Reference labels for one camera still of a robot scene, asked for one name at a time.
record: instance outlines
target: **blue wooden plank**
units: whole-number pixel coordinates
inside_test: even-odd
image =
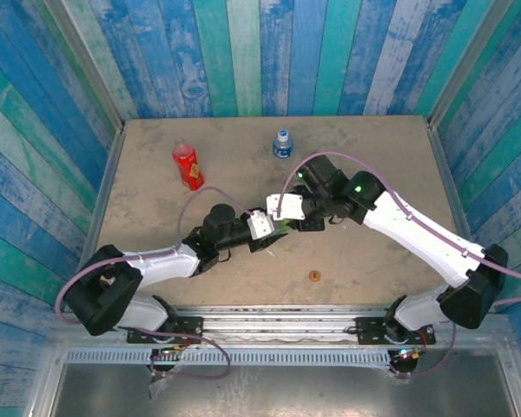
[[[465,4],[458,21],[453,27],[431,77],[426,83],[417,107],[416,115],[429,116],[434,104],[452,75],[465,49],[477,32],[480,23],[490,8],[492,0],[471,0]]]
[[[155,86],[148,73],[147,62],[123,0],[89,0],[101,25],[112,55],[133,98],[139,117],[162,117],[163,111]]]
[[[396,4],[366,97],[364,115],[380,116],[388,112],[429,5],[430,0]]]
[[[19,133],[33,145],[50,167],[76,192],[87,209],[93,210],[96,202],[96,191],[101,183],[102,171],[98,168],[96,162],[89,158],[82,147],[77,147],[77,143],[74,143],[76,152],[75,158],[72,158],[41,123],[38,115],[23,100],[23,97],[1,70],[0,111],[8,117]],[[82,164],[82,169],[79,168],[76,161]]]
[[[49,99],[43,87],[1,30],[0,68],[28,105],[38,114],[50,133],[62,144],[74,161],[78,163],[91,184],[98,189],[102,179],[100,167],[105,166],[106,159],[100,156],[88,158],[89,148],[86,146],[87,141],[81,140],[76,134],[75,129],[73,129],[74,121],[64,117],[64,113]]]
[[[521,116],[521,81],[496,110],[472,146],[460,157],[457,166],[451,166],[453,181],[458,189],[465,183],[475,168],[491,153],[510,128]]]
[[[492,182],[465,213],[473,229],[486,222],[521,189],[521,155]]]
[[[188,115],[157,0],[125,0],[164,117]]]
[[[0,365],[37,369],[46,337],[0,323]]]
[[[450,104],[450,107],[440,121],[438,130],[442,136],[447,131],[452,118],[458,112],[459,106],[461,106],[461,104],[465,101],[469,91],[471,91],[472,86],[478,80],[481,73],[486,68],[488,62],[490,62],[490,58],[494,55],[494,52],[504,39],[505,34],[509,31],[511,25],[515,21],[515,18],[518,16],[519,11],[521,11],[521,0],[513,0],[509,9],[502,17],[502,20],[496,26],[494,33],[492,33],[490,39],[486,43],[486,46],[478,56],[477,61],[472,65],[469,74],[463,81],[463,84],[459,88],[458,93],[455,95],[452,104]]]
[[[78,257],[1,196],[0,238],[64,278],[76,272]]]
[[[362,0],[328,0],[314,116],[336,116]]]
[[[23,407],[0,407],[0,417],[22,417]]]
[[[292,24],[293,0],[260,0],[263,116],[287,114]]]
[[[207,75],[192,0],[160,0],[189,117],[211,117]]]
[[[0,195],[79,256],[85,234],[0,154]]]
[[[114,139],[115,129],[111,124],[106,125],[95,105],[90,101],[83,86],[79,83],[76,74],[69,66],[60,46],[56,43],[46,22],[41,17],[34,0],[10,0],[17,16],[32,35],[40,51],[48,59],[57,73],[79,111],[83,114],[89,126],[93,129],[96,139],[106,149],[110,150]]]
[[[500,242],[521,227],[521,190],[473,234],[484,247]],[[470,230],[474,225],[469,223]]]
[[[326,0],[297,2],[293,7],[292,62],[289,76],[289,116],[313,114],[319,71]]]
[[[54,308],[0,281],[0,322],[46,336]]]
[[[11,8],[11,4],[2,0],[0,0],[1,31],[3,33],[0,33],[0,66],[3,67],[5,63],[9,65],[9,70],[3,67],[3,72],[13,81],[13,78],[10,77],[10,72],[16,70],[18,63],[16,55],[19,54],[41,84],[41,87],[47,92],[50,100],[65,116],[71,128],[77,132],[77,136],[88,152],[96,159],[99,166],[105,166],[108,159],[106,150],[97,141],[95,133],[75,105],[73,99],[69,96],[55,70],[50,66],[30,33],[17,17],[16,12]],[[12,56],[10,43],[13,44],[16,51],[14,56]],[[23,83],[29,83],[29,80],[23,79]]]
[[[17,367],[0,365],[0,407],[7,407],[7,414],[0,417],[10,417],[12,407],[25,407],[35,378],[35,371]]]
[[[467,97],[460,104],[458,111],[441,136],[445,148],[449,142],[453,142],[459,137],[461,131],[471,119],[472,114],[490,92],[490,86],[500,78],[508,62],[514,57],[520,45],[521,11],[518,13],[515,21],[505,34],[504,39],[496,48],[496,51],[491,56],[481,75],[467,93]]]
[[[395,0],[364,0],[361,4],[341,92],[341,116],[363,114],[395,5]]]
[[[508,118],[509,128],[521,115],[521,98],[519,102],[519,96],[521,95],[521,46],[518,52],[510,60],[505,67],[504,72],[495,81],[494,84],[488,86],[489,93],[481,103],[480,106],[472,114],[471,119],[467,123],[464,129],[461,130],[458,138],[450,140],[445,145],[445,155],[448,159],[450,169],[454,173],[454,181],[460,186],[460,184],[467,178],[468,174],[472,172],[470,167],[467,167],[463,172],[464,174],[457,174],[459,165],[467,157],[468,150],[475,146],[478,139],[482,136],[482,142],[496,144],[503,133],[507,131],[504,126],[504,130],[499,133],[499,137],[496,136],[493,131],[498,127],[498,122],[503,122],[504,118]],[[511,97],[511,102],[517,104],[516,109],[512,109],[506,106],[508,103],[506,100]],[[479,158],[474,153],[471,154],[472,158],[468,161],[469,164],[475,163],[475,159]]]
[[[432,0],[394,92],[388,115],[410,115],[415,110],[465,2]]]

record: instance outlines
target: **painted wood wall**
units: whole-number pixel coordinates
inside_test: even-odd
[[[514,0],[465,79],[439,133],[475,240],[499,243],[521,272],[521,0]],[[503,298],[520,296],[507,278]],[[508,313],[521,346],[521,305]]]
[[[0,0],[0,417],[23,412],[114,134],[43,0]]]
[[[428,115],[492,0],[63,0],[124,119]]]

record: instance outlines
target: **table surface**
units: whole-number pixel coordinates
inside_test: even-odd
[[[134,120],[128,123],[99,247],[144,251],[177,242],[176,219],[192,195],[182,185],[171,151],[183,138],[197,149],[207,185],[245,207],[264,206],[288,171],[315,151],[355,154],[380,171],[413,207],[454,231],[452,213],[419,116],[262,117]],[[272,154],[279,129],[294,140],[292,160]],[[330,158],[351,176],[359,167]],[[189,207],[183,235],[202,224],[223,197],[208,191]],[[321,273],[318,282],[309,272]],[[296,233],[268,250],[232,249],[232,259],[206,274],[149,286],[181,305],[382,304],[442,282],[438,273],[386,236],[352,221],[322,233]]]

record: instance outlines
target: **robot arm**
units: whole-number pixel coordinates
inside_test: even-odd
[[[460,254],[444,240],[412,222],[379,180],[368,172],[360,171],[349,180],[322,156],[308,162],[299,176],[307,183],[308,191],[303,190],[300,201],[296,196],[286,195],[280,215],[277,214],[280,196],[267,198],[267,212],[274,218],[294,218],[298,222],[312,222],[328,216],[352,219],[394,239],[444,279],[445,284],[434,290],[404,295],[393,303],[385,317],[390,337],[401,341],[410,331],[449,320],[465,328],[478,328],[504,286],[503,274]],[[507,253],[501,247],[492,245],[484,249],[469,242],[420,214],[401,197],[399,199],[413,215],[439,232],[438,235],[498,265],[507,264]]]
[[[412,222],[368,172],[360,171],[349,179],[325,156],[319,156],[303,166],[299,177],[306,186],[284,195],[280,213],[279,195],[267,197],[266,211],[253,208],[253,215],[244,213],[240,218],[228,205],[218,204],[202,226],[173,247],[171,255],[166,255],[166,249],[123,254],[111,245],[101,248],[86,266],[128,255],[133,255],[131,259],[137,255],[137,260],[85,275],[66,293],[65,301],[92,335],[115,326],[156,330],[167,320],[169,308],[158,298],[141,297],[138,290],[159,281],[202,274],[219,261],[221,251],[227,250],[230,255],[231,248],[241,245],[248,245],[251,252],[267,248],[284,236],[274,233],[273,220],[291,219],[292,228],[305,232],[324,230],[325,220],[332,222],[337,217],[389,236],[436,269],[445,281],[432,291],[404,295],[392,304],[384,319],[390,338],[403,341],[406,334],[440,321],[452,320],[466,328],[480,325],[504,285],[502,274],[462,256]],[[468,242],[403,203],[441,235],[485,259],[506,265],[507,254],[500,247],[484,249]]]

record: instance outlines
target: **red can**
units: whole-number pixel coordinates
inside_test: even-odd
[[[195,148],[183,140],[175,142],[172,157],[180,169],[181,182],[191,191],[195,191],[205,183],[202,172],[199,169],[199,162],[197,161],[197,153]]]

